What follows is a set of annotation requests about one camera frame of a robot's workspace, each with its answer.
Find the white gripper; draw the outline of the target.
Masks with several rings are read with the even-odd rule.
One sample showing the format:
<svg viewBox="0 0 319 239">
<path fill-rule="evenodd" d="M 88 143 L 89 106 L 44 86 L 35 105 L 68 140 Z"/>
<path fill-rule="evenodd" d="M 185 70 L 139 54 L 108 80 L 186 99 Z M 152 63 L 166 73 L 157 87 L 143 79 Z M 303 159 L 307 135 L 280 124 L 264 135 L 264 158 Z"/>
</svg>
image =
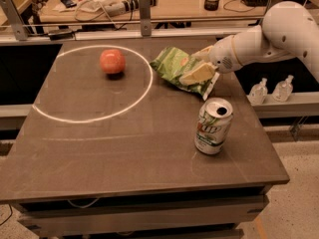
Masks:
<svg viewBox="0 0 319 239">
<path fill-rule="evenodd" d="M 203 48 L 192 54 L 195 58 L 211 63 L 199 63 L 193 67 L 187 67 L 181 74 L 179 82 L 182 85 L 190 86 L 212 79 L 216 67 L 221 73 L 230 73 L 240 69 L 234 48 L 233 35 L 217 41 L 213 46 Z"/>
</svg>

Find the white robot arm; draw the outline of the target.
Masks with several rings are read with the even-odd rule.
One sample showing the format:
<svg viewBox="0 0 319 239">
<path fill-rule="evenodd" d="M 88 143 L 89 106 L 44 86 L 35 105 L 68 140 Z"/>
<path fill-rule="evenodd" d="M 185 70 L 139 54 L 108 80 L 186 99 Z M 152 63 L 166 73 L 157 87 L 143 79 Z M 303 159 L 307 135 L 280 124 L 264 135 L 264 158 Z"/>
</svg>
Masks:
<svg viewBox="0 0 319 239">
<path fill-rule="evenodd" d="M 299 59 L 319 81 L 319 27 L 300 4 L 279 2 L 262 23 L 217 41 L 194 56 L 200 64 L 182 74 L 179 81 L 190 86 L 210 80 L 216 73 L 230 73 L 252 63 Z"/>
</svg>

